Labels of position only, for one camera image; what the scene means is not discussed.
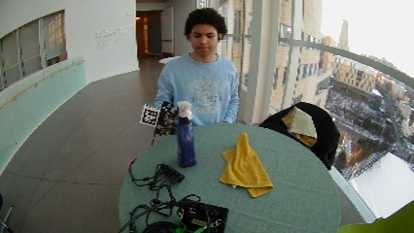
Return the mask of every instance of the blue spray bottle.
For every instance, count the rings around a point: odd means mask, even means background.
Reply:
[[[186,101],[178,101],[178,125],[177,125],[177,143],[178,153],[177,162],[180,167],[192,167],[197,164],[194,150],[194,135],[192,128],[192,104]]]

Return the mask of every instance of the yellow cloth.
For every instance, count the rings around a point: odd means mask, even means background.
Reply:
[[[222,157],[228,162],[220,178],[222,183],[245,187],[252,197],[272,191],[273,183],[249,145],[246,133],[241,133],[236,148],[225,151]]]
[[[294,107],[283,116],[282,121],[287,126],[287,131],[311,147],[318,141],[311,116]]]

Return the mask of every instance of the chair back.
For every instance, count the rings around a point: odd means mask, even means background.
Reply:
[[[287,131],[287,126],[282,121],[283,116],[290,112],[290,110],[297,107],[303,112],[311,116],[315,132],[317,132],[317,143],[307,147],[311,152],[317,155],[326,168],[330,170],[335,160],[338,142],[339,142],[339,130],[333,121],[329,113],[318,106],[309,104],[306,102],[299,102],[294,104],[290,108],[279,111],[272,115],[260,125],[260,127],[269,128],[294,140],[299,143],[301,141],[290,134]]]

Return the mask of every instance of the skyscraper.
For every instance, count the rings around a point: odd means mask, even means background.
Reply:
[[[346,19],[343,19],[343,23],[342,23],[342,30],[341,30],[341,35],[339,35],[338,48],[342,49],[342,50],[349,50],[349,45],[347,45],[347,21],[346,21]]]

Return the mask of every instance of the green object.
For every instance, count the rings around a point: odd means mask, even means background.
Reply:
[[[345,225],[338,233],[406,233],[414,232],[414,201],[406,204],[387,218],[373,223]]]

